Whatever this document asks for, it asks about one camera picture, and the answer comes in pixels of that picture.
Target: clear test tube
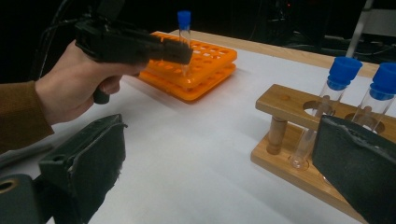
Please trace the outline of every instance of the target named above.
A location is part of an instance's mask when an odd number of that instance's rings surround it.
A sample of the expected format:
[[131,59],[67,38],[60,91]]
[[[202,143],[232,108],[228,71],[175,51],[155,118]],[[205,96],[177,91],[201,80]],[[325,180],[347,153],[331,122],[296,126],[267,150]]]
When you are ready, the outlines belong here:
[[[191,42],[191,31],[190,31],[190,24],[191,24],[191,13],[188,10],[182,10],[177,13],[177,20],[178,20],[178,33],[179,33],[179,40],[182,43],[186,43],[189,47]],[[182,64],[181,71],[184,77],[187,77],[190,74],[190,65],[189,64]]]
[[[353,58],[337,57],[334,59],[328,79],[319,95],[316,108],[311,115],[320,118],[323,114],[333,115],[350,81],[361,69],[362,63]],[[313,150],[317,132],[303,129],[295,152],[290,156],[290,165],[297,169],[308,167],[307,158]]]
[[352,121],[378,133],[378,124],[393,103],[395,94],[396,63],[381,63]]

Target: white table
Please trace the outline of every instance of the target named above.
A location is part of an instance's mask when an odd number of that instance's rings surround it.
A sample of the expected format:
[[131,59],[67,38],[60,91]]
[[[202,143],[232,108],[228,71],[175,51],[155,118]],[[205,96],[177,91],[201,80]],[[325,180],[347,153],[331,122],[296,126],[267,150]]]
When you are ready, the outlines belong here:
[[[95,119],[122,114],[126,160],[90,223],[358,223],[249,158],[271,120],[256,100],[274,83],[319,94],[328,69],[237,52],[236,71],[195,104],[124,77],[109,104],[54,126],[55,135],[34,145],[59,145]],[[356,77],[342,102],[358,105],[370,83]],[[388,115],[396,116],[395,107]],[[36,177],[42,157],[2,168],[0,176]]]

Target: brown sleeve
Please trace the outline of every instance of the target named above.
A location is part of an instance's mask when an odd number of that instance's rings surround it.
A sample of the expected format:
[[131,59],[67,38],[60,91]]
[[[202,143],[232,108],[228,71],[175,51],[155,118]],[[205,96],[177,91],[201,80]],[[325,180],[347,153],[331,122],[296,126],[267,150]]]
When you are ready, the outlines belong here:
[[0,154],[27,147],[51,134],[33,81],[0,84]]

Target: blue cap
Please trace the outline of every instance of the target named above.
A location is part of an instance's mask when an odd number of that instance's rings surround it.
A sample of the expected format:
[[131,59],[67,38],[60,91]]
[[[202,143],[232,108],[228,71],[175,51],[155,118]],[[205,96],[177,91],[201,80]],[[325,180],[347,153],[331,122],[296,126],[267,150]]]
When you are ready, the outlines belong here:
[[381,63],[370,85],[370,94],[376,100],[388,100],[396,94],[396,63]]
[[356,59],[348,57],[336,57],[330,68],[328,85],[332,90],[345,89],[350,81],[358,74],[363,64]]
[[182,10],[177,13],[178,25],[181,29],[188,29],[191,23],[191,13],[187,10]]

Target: hand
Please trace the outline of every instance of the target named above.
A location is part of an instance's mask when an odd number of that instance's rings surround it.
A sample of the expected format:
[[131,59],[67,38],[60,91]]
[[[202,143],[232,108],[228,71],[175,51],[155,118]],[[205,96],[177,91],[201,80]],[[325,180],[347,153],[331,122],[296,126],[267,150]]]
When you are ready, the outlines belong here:
[[122,75],[136,75],[145,64],[98,63],[70,43],[55,66],[35,83],[47,122],[52,125],[78,118],[93,105],[99,87],[106,94],[120,90]]

